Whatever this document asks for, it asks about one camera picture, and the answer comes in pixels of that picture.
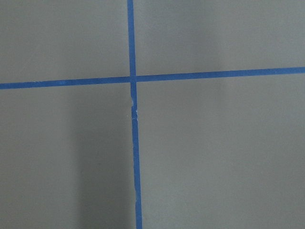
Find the blue tape grid lines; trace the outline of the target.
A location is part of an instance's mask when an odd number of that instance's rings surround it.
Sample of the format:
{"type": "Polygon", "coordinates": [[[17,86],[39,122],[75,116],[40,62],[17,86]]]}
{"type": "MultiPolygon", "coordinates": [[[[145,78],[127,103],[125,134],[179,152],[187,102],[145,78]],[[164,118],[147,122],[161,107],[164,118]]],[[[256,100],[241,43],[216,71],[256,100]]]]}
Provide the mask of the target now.
{"type": "Polygon", "coordinates": [[[136,228],[141,229],[143,228],[143,226],[142,226],[142,197],[141,197],[141,169],[140,169],[140,151],[139,151],[137,83],[209,79],[209,78],[248,77],[248,76],[263,76],[263,75],[301,74],[305,72],[305,68],[287,67],[287,68],[247,69],[247,70],[199,72],[199,73],[138,75],[136,73],[134,4],[132,0],[127,1],[127,17],[128,17],[128,45],[129,45],[129,69],[130,69],[129,76],[1,83],[0,88],[2,90],[8,90],[8,89],[25,89],[25,88],[129,83],[131,90],[131,100],[132,100],[131,122],[132,122],[133,177],[134,177],[134,188],[135,188],[135,222],[136,222],[136,228]]]}

